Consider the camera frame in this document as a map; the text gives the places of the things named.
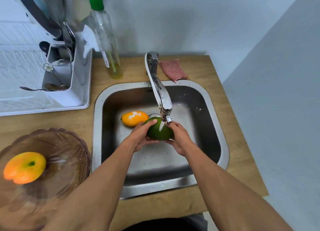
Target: person's right hand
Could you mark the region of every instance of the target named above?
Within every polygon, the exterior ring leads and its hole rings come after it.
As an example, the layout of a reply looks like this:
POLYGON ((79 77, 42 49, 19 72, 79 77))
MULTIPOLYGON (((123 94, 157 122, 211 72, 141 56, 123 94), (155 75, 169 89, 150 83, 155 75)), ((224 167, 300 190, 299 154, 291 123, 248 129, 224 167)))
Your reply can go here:
POLYGON ((164 142, 171 144, 178 154, 185 156, 186 148, 190 146, 190 144, 194 144, 190 139, 188 132, 181 124, 175 121, 169 123, 168 127, 174 132, 174 140, 167 140, 164 142))

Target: sink basin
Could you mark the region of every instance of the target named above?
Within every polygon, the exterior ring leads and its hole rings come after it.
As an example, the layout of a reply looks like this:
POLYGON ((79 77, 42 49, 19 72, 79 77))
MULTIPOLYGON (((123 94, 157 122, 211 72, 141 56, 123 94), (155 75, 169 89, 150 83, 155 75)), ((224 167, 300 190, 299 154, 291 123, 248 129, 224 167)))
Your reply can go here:
MULTIPOLYGON (((172 120, 181 123, 190 138, 215 163, 226 169, 229 149, 210 96, 199 84, 164 81, 172 101, 172 120)), ((94 109, 92 171, 106 160, 132 131, 121 122, 129 111, 159 114, 150 83, 121 83, 104 90, 94 109)), ((170 144, 159 142, 134 153, 120 198, 196 184, 187 160, 170 144)))

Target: bottle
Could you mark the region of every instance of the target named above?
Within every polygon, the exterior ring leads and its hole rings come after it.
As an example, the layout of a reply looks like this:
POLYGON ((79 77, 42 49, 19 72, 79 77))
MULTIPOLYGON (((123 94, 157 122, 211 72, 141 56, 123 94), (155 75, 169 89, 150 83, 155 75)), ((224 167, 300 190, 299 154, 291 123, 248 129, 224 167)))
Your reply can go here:
POLYGON ((89 0, 91 6, 90 20, 94 26, 96 39, 99 43, 102 57, 109 75, 114 79, 122 77, 116 40, 113 34, 111 19, 104 10, 102 0, 89 0))

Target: person's right arm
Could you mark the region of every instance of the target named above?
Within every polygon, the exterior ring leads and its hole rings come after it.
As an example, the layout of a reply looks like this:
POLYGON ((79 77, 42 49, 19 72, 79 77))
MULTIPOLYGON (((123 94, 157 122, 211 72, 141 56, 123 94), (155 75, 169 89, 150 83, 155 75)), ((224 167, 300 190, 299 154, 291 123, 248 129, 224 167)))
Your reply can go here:
POLYGON ((208 158, 181 124, 173 122, 169 127, 175 140, 166 142, 188 160, 219 231, 293 231, 268 202, 208 158))

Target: pink cloth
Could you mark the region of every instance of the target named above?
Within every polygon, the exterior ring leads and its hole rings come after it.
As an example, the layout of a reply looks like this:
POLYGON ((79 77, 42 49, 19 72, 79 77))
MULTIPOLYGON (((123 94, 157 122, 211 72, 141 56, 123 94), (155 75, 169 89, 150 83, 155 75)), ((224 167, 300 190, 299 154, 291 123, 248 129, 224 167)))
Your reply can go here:
POLYGON ((159 61, 162 71, 175 83, 179 79, 185 79, 188 77, 187 74, 182 70, 178 59, 171 61, 159 61))

